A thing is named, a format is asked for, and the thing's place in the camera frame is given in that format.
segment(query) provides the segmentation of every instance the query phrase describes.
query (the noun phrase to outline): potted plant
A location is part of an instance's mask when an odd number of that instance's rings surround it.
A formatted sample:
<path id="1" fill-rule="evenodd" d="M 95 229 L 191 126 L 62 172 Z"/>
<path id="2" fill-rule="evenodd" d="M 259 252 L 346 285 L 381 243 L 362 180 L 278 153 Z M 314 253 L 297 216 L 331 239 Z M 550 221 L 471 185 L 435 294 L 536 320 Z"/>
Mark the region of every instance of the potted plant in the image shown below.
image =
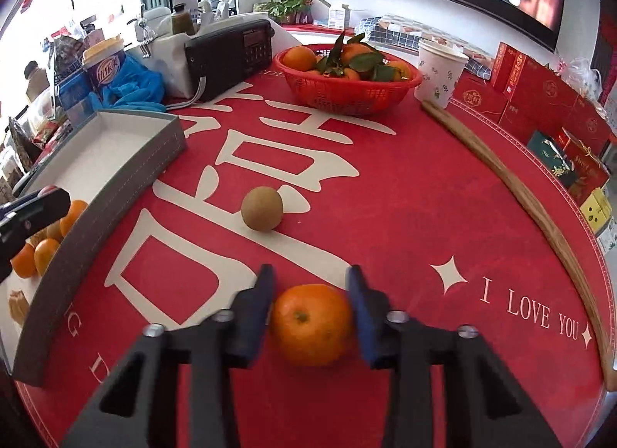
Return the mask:
<path id="1" fill-rule="evenodd" d="M 270 17 L 281 25 L 311 24 L 310 6 L 313 0 L 270 0 L 263 6 Z"/>

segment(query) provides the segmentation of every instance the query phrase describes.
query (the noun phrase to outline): wooden stick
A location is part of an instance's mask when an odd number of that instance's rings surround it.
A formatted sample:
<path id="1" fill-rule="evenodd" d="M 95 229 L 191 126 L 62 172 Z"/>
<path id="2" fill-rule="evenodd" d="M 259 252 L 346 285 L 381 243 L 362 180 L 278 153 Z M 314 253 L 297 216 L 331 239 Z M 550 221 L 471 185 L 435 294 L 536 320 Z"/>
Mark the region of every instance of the wooden stick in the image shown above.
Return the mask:
<path id="1" fill-rule="evenodd" d="M 561 230 L 555 225 L 555 222 L 553 222 L 536 196 L 471 129 L 443 108 L 429 101 L 423 101 L 422 108 L 433 119 L 436 119 L 455 135 L 465 147 L 471 150 L 480 161 L 486 164 L 504 182 L 514 198 L 542 230 L 544 237 L 546 237 L 550 247 L 561 261 L 564 269 L 566 269 L 566 272 L 572 279 L 572 283 L 575 285 L 576 291 L 578 291 L 581 297 L 597 341 L 598 351 L 600 352 L 604 384 L 608 391 L 617 391 L 617 371 L 613 369 L 615 355 L 611 350 L 610 338 L 604 330 L 598 305 L 585 278 L 585 272 L 583 272 Z"/>

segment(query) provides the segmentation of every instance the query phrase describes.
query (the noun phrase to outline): black radio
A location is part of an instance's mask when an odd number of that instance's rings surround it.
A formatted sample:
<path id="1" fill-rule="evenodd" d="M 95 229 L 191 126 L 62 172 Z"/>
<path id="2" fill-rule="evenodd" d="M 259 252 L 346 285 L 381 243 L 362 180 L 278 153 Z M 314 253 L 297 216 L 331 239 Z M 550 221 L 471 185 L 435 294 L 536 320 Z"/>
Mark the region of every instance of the black radio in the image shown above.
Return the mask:
<path id="1" fill-rule="evenodd" d="M 197 90 L 206 78 L 201 101 L 210 101 L 272 62 L 274 30 L 268 20 L 226 26 L 184 44 L 190 80 Z"/>

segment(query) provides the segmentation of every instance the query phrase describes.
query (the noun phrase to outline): red gift box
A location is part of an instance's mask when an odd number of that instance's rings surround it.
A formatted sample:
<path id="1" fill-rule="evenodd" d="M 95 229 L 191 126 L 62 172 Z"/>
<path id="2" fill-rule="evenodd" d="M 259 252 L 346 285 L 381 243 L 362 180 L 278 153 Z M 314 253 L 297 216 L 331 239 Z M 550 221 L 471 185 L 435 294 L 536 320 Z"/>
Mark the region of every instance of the red gift box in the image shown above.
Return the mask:
<path id="1" fill-rule="evenodd" d="M 602 154 L 612 133 L 593 104 L 581 95 L 576 95 L 575 107 L 564 119 L 562 126 L 598 156 Z"/>
<path id="2" fill-rule="evenodd" d="M 502 93 L 495 91 L 488 82 L 467 70 L 463 71 L 452 97 L 495 123 L 499 123 L 508 103 Z"/>
<path id="3" fill-rule="evenodd" d="M 611 130 L 594 106 L 552 70 L 519 52 L 504 95 L 509 103 L 499 125 L 527 144 L 539 131 L 555 137 L 568 129 L 599 155 Z"/>
<path id="4" fill-rule="evenodd" d="M 570 187 L 569 192 L 581 206 L 594 189 L 602 188 L 609 180 L 611 176 L 609 170 L 589 147 L 565 128 L 562 128 L 555 137 L 555 144 L 575 165 L 578 180 Z"/>
<path id="5" fill-rule="evenodd" d="M 533 115 L 533 111 L 533 107 L 522 107 L 510 101 L 499 119 L 499 126 L 524 145 L 529 143 L 536 130 L 550 136 L 554 132 L 553 126 L 541 126 L 548 122 L 538 122 L 539 119 Z"/>
<path id="6" fill-rule="evenodd" d="M 497 57 L 491 71 L 491 85 L 499 93 L 502 93 L 510 79 L 510 73 L 514 66 L 514 59 L 518 51 L 512 46 L 508 46 L 505 42 L 499 43 Z"/>

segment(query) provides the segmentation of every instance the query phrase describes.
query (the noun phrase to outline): brown bottle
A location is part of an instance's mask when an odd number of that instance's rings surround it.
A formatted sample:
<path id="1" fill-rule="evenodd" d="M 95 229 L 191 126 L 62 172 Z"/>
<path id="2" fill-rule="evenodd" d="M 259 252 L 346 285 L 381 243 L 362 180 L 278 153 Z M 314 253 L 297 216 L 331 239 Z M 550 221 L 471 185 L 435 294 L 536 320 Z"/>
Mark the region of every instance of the brown bottle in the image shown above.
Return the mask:
<path id="1" fill-rule="evenodd" d="M 174 6 L 172 33 L 174 33 L 174 36 L 177 34 L 195 35 L 195 27 L 192 24 L 190 13 L 184 9 L 184 4 L 176 4 Z"/>

